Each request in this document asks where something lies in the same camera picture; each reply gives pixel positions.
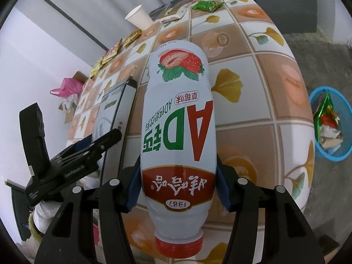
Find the red bottle cap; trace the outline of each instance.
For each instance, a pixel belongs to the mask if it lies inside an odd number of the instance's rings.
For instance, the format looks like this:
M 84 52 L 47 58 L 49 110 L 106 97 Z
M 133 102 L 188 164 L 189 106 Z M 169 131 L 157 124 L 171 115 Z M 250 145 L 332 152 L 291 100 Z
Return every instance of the red bottle cap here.
M 196 255 L 202 249 L 203 236 L 200 239 L 190 243 L 168 243 L 161 241 L 158 238 L 155 238 L 155 243 L 158 251 L 164 256 L 183 259 Z

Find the halved strawberry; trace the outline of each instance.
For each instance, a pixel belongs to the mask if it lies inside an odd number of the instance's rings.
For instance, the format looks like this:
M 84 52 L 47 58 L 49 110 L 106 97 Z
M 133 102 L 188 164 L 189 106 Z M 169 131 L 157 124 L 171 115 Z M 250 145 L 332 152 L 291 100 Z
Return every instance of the halved strawberry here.
M 180 66 L 193 73 L 204 72 L 202 61 L 194 53 L 189 53 L 188 56 L 180 63 Z
M 160 63 L 165 66 L 166 69 L 174 68 L 175 66 L 180 65 L 188 55 L 189 53 L 185 51 L 173 49 L 160 57 Z

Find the concrete floor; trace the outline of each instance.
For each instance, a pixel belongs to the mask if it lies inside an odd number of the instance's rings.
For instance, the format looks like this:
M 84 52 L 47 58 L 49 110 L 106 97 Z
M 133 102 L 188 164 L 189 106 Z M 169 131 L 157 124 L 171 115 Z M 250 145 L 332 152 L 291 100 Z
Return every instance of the concrete floor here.
M 284 37 L 300 67 L 308 94 L 327 85 L 352 104 L 352 50 L 329 43 L 321 34 Z M 344 243 L 352 231 L 352 155 L 338 163 L 315 159 L 304 215 L 316 236 L 326 234 L 341 245 Z

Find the white paper cup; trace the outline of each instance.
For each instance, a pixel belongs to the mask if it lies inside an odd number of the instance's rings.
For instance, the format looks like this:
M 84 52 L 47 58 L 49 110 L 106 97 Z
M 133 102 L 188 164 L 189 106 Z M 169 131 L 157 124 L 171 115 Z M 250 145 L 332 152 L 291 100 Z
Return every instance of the white paper cup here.
M 140 28 L 142 31 L 150 28 L 153 24 L 153 20 L 149 17 L 142 5 L 135 7 L 131 12 L 129 12 L 125 20 L 129 21 L 137 28 Z

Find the bottle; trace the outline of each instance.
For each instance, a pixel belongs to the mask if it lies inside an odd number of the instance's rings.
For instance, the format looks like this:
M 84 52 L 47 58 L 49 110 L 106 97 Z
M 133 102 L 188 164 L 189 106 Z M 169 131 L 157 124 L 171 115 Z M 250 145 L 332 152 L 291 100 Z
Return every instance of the bottle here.
M 188 258 L 202 248 L 216 171 L 214 108 L 204 52 L 170 41 L 149 60 L 141 144 L 143 192 L 159 252 Z

